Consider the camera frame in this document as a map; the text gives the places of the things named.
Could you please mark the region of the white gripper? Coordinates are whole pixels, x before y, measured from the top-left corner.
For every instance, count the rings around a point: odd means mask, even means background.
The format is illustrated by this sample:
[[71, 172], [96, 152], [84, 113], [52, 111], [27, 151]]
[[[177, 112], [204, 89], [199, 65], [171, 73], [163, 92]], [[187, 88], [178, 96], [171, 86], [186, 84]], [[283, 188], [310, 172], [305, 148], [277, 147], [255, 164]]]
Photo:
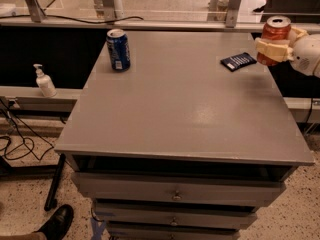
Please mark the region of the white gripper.
[[288, 40], [256, 38], [255, 48], [260, 63], [291, 61], [294, 70], [320, 78], [320, 34], [308, 35], [305, 29], [292, 27]]

